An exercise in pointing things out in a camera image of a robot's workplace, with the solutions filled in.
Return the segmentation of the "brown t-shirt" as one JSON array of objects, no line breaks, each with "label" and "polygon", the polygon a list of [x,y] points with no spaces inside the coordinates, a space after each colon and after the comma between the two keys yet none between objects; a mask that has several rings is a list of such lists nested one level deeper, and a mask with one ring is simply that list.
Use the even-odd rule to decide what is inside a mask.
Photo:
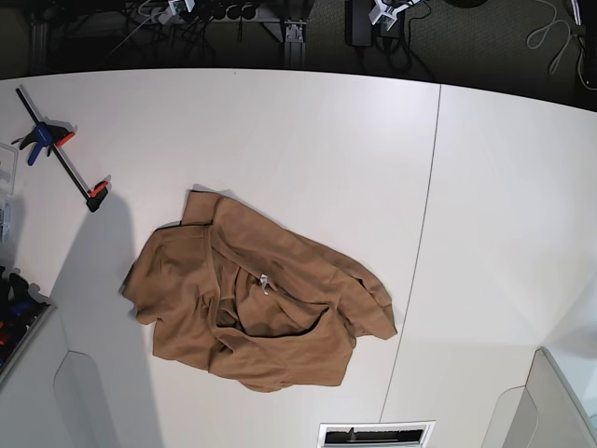
[{"label": "brown t-shirt", "polygon": [[156,357],[257,392],[340,385],[359,337],[397,333],[372,272],[216,192],[150,235],[122,294]]}]

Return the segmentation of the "black power adapter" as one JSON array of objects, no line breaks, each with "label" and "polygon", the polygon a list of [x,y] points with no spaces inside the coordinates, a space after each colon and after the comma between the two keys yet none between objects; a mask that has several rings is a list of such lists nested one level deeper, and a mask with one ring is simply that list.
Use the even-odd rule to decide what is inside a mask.
[{"label": "black power adapter", "polygon": [[372,46],[372,25],[368,13],[372,9],[369,0],[345,2],[345,43],[351,47]]}]

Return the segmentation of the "grey bin of clamps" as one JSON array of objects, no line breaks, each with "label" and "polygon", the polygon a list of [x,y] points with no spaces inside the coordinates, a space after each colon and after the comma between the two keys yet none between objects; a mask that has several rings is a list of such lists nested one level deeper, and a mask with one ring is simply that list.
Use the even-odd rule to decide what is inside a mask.
[{"label": "grey bin of clamps", "polygon": [[22,276],[1,267],[2,385],[52,311],[50,302],[31,294],[30,284]]}]

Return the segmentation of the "clear plastic box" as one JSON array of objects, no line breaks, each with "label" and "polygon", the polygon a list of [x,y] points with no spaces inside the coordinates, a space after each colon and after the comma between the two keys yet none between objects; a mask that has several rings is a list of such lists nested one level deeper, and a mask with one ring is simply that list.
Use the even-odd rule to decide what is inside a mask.
[{"label": "clear plastic box", "polygon": [[1,244],[8,245],[13,229],[21,219],[21,206],[14,196],[18,167],[18,150],[1,144]]}]

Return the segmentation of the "aluminium frame post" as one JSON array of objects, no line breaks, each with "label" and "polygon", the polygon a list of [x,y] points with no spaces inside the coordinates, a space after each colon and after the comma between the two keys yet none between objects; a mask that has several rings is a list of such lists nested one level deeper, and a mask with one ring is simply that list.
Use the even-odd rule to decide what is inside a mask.
[{"label": "aluminium frame post", "polygon": [[280,44],[284,69],[299,70],[304,67],[306,56],[305,21],[263,21],[262,27]]}]

